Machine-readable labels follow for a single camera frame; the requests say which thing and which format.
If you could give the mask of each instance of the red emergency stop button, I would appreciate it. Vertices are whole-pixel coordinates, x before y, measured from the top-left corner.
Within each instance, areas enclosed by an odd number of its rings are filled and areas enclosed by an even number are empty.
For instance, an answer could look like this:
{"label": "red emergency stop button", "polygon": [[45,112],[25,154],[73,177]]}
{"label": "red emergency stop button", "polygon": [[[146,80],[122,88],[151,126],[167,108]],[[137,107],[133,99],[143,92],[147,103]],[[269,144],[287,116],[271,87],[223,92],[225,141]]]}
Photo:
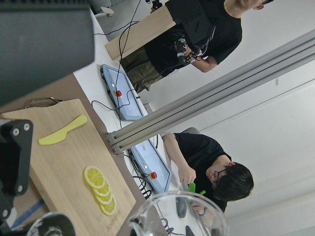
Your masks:
{"label": "red emergency stop button", "polygon": [[116,97],[120,97],[122,95],[122,92],[120,90],[117,90],[114,92]]}
{"label": "red emergency stop button", "polygon": [[151,178],[152,180],[154,180],[154,179],[156,179],[156,178],[158,177],[158,175],[156,174],[156,172],[151,172],[149,175],[150,175],[150,178]]}

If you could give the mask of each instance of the green object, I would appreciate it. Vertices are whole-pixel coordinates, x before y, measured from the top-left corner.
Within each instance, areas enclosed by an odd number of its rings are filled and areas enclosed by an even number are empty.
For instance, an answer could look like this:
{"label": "green object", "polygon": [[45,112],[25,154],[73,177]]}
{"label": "green object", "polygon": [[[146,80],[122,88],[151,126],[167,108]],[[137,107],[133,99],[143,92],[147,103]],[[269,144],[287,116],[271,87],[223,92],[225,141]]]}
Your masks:
{"label": "green object", "polygon": [[[196,184],[195,183],[190,183],[189,184],[189,192],[195,193],[196,192]],[[205,190],[202,190],[199,194],[204,195],[206,193]]]}
{"label": "green object", "polygon": [[204,195],[206,193],[206,191],[205,190],[202,190],[199,194],[200,195]]}
{"label": "green object", "polygon": [[189,192],[195,193],[196,191],[196,184],[195,183],[190,183],[189,184]]}

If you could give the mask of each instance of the toy knife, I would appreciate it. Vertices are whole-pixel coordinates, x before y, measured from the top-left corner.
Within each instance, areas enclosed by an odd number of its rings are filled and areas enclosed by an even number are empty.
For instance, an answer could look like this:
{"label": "toy knife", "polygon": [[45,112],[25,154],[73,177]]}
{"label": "toy knife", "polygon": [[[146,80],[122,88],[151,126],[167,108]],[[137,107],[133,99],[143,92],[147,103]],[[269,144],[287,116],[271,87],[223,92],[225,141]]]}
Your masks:
{"label": "toy knife", "polygon": [[51,145],[56,144],[64,140],[67,136],[67,133],[75,128],[78,128],[84,125],[88,121],[85,115],[80,115],[75,120],[73,120],[70,124],[66,125],[65,127],[61,128],[60,130],[52,133],[44,138],[38,140],[40,145]]}

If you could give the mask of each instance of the lemon slice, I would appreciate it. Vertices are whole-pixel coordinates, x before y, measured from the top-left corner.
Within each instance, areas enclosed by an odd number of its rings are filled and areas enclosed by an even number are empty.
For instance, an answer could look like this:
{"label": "lemon slice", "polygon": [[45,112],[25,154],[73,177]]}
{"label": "lemon slice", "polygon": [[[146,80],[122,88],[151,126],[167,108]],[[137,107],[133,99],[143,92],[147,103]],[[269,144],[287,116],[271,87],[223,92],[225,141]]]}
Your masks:
{"label": "lemon slice", "polygon": [[92,188],[94,194],[100,197],[106,197],[110,194],[111,187],[109,182],[105,179],[105,185],[102,188]]}
{"label": "lemon slice", "polygon": [[109,204],[99,204],[99,208],[105,215],[115,214],[117,211],[117,202],[115,196],[113,195],[112,201]]}
{"label": "lemon slice", "polygon": [[96,199],[99,203],[106,205],[106,204],[110,204],[112,202],[114,194],[110,193],[106,197],[100,197],[96,194],[94,194],[94,196],[96,197]]}
{"label": "lemon slice", "polygon": [[84,180],[92,188],[104,187],[106,181],[103,173],[96,166],[87,166],[84,169]]}

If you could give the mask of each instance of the cable wire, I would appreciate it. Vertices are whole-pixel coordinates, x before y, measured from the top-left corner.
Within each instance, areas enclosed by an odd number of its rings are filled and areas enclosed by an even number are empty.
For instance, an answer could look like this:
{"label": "cable wire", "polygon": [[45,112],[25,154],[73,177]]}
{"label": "cable wire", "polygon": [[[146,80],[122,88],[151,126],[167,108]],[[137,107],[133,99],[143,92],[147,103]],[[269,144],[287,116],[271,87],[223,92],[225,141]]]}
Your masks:
{"label": "cable wire", "polygon": [[145,178],[148,177],[149,174],[146,174],[146,173],[143,173],[143,172],[139,171],[139,169],[137,168],[136,164],[134,163],[133,159],[130,156],[128,156],[126,154],[124,154],[124,156],[129,158],[129,160],[131,161],[131,164],[132,164],[134,170],[136,170],[137,176],[132,176],[132,177],[143,180],[143,181],[140,181],[140,185],[138,186],[138,188],[140,189],[140,191],[141,191],[142,195],[145,197],[145,199],[146,200],[149,199],[151,194],[152,194],[152,190],[151,189],[149,189],[149,190],[145,189],[145,187],[147,185],[147,180]]}
{"label": "cable wire", "polygon": [[161,214],[161,216],[162,216],[161,221],[165,221],[164,228],[165,228],[165,230],[166,230],[166,232],[167,232],[168,235],[182,235],[182,236],[186,236],[186,235],[184,235],[184,234],[177,234],[177,233],[174,233],[174,232],[173,232],[173,231],[174,231],[174,228],[173,228],[173,227],[169,227],[169,225],[168,225],[168,220],[163,216],[162,211],[161,211],[161,209],[159,208],[158,203],[157,203],[157,208],[158,208],[158,210],[159,210],[159,212],[160,212],[160,214]]}
{"label": "cable wire", "polygon": [[[141,2],[141,0],[139,1],[138,5],[137,5],[137,7],[136,7],[136,10],[134,11],[134,14],[133,14],[133,16],[132,16],[132,19],[131,19],[131,21],[130,21],[130,26],[129,26],[128,28],[126,28],[126,29],[123,31],[123,33],[120,35],[120,37],[119,37],[119,52],[120,52],[121,59],[123,58],[124,49],[125,49],[125,46],[126,46],[126,44],[127,44],[127,40],[128,40],[128,36],[129,36],[130,27],[131,27],[132,25],[136,24],[136,23],[132,23],[132,21],[133,21],[133,18],[134,18],[134,16],[135,16],[136,12],[137,12],[137,9],[138,9],[138,7],[139,7],[140,2]],[[122,38],[124,32],[125,32],[127,29],[128,29],[128,33],[127,33],[127,36],[126,36],[125,45],[124,45],[123,50],[122,50],[122,49],[121,49],[120,42],[121,42],[121,38]],[[119,62],[118,73],[117,73],[116,83],[115,83],[115,88],[116,88],[116,89],[117,89],[117,81],[118,81],[118,75],[119,75],[120,66],[121,66],[121,63]],[[119,117],[120,127],[122,128],[122,120],[121,120],[121,118],[120,118],[120,110],[118,110],[118,117]]]}
{"label": "cable wire", "polygon": [[129,25],[130,24],[130,22],[128,22],[125,26],[123,26],[123,27],[121,27],[121,28],[119,28],[119,29],[116,29],[116,30],[114,30],[114,31],[111,31],[111,32],[109,32],[109,33],[95,33],[94,35],[109,35],[109,34],[111,34],[111,33],[113,33],[113,32],[117,32],[117,31],[119,31],[119,30],[121,30],[121,29],[123,29],[123,28],[125,28],[127,25]]}
{"label": "cable wire", "polygon": [[97,101],[97,100],[93,100],[93,101],[91,102],[91,105],[93,106],[93,103],[94,103],[94,102],[97,102],[97,103],[99,103],[100,105],[106,107],[107,109],[109,109],[109,110],[111,110],[111,111],[117,111],[118,109],[120,109],[120,108],[123,107],[123,106],[128,106],[128,105],[130,105],[130,100],[129,100],[129,97],[128,97],[128,93],[131,92],[131,91],[133,91],[133,90],[134,90],[134,89],[128,90],[128,92],[126,93],[126,96],[127,96],[127,99],[128,99],[128,102],[129,102],[129,103],[128,103],[128,104],[123,104],[123,105],[121,105],[120,107],[117,107],[117,108],[115,108],[115,109],[109,108],[109,107],[107,107],[106,105],[104,105],[103,103],[101,103],[101,102],[99,102],[99,101]]}
{"label": "cable wire", "polygon": [[157,134],[157,145],[156,145],[156,149],[158,148],[158,134]]}

